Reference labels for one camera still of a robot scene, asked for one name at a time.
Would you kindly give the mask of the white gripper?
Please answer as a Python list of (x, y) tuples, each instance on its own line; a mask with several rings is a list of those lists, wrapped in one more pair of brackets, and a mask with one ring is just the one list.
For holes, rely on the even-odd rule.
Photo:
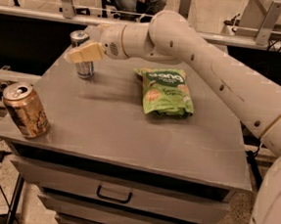
[(123, 59), (122, 34), (125, 26), (118, 24), (98, 25), (100, 42), (89, 40), (66, 53), (66, 60), (73, 64), (101, 61), (106, 54), (111, 59)]

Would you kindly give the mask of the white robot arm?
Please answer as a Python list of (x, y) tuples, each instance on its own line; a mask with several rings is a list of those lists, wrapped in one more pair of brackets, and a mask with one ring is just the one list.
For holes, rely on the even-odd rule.
[(191, 67), (277, 160), (264, 175), (249, 224), (281, 224), (281, 86), (212, 46), (181, 15), (162, 11), (148, 23), (104, 27), (99, 41), (67, 53), (73, 63), (143, 58)]

